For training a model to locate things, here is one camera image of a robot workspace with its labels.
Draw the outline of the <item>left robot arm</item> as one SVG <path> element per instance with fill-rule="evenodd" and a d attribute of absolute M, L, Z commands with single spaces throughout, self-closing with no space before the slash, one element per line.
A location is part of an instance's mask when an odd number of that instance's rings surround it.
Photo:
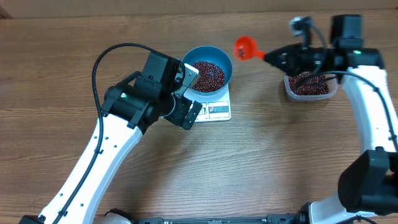
<path fill-rule="evenodd" d="M 202 105 L 184 97 L 199 71 L 177 58 L 151 52 L 136 71 L 106 91 L 93 135 L 68 179 L 39 215 L 21 223 L 93 223 L 123 160 L 160 117 L 190 129 Z"/>

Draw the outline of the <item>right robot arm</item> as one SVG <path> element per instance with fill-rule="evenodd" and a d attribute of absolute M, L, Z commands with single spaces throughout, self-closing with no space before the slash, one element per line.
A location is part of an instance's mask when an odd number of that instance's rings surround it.
<path fill-rule="evenodd" d="M 333 195 L 304 206 L 300 223 L 351 223 L 397 211 L 397 114 L 389 95 L 380 52 L 366 48 L 362 18 L 356 14 L 332 18 L 331 36 L 311 45 L 317 31 L 309 17 L 296 17 L 290 28 L 303 41 L 266 53 L 264 61 L 295 77 L 332 75 L 353 109 L 360 138 L 359 157 L 340 175 Z"/>

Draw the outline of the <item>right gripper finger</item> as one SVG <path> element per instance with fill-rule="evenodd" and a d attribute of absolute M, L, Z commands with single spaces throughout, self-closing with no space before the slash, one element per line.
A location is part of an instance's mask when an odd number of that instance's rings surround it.
<path fill-rule="evenodd" d="M 283 71 L 286 75 L 295 75 L 295 65 L 290 60 L 282 60 L 279 57 L 266 57 L 264 61 Z"/>
<path fill-rule="evenodd" d="M 264 59 L 275 59 L 283 54 L 286 54 L 286 55 L 293 54 L 295 51 L 300 49 L 301 46 L 302 46 L 302 44 L 300 44 L 300 43 L 283 46 L 281 48 L 278 48 L 278 49 L 275 49 L 275 50 L 272 50 L 272 51 L 266 53 L 264 56 Z"/>

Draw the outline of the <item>red measuring scoop blue handle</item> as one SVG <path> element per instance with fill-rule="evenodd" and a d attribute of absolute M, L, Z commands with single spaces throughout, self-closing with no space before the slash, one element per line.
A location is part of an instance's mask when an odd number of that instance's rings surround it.
<path fill-rule="evenodd" d="M 238 60 L 249 60 L 254 57 L 265 59 L 266 52 L 258 49 L 257 41 L 247 35 L 239 37 L 234 43 L 234 54 Z"/>

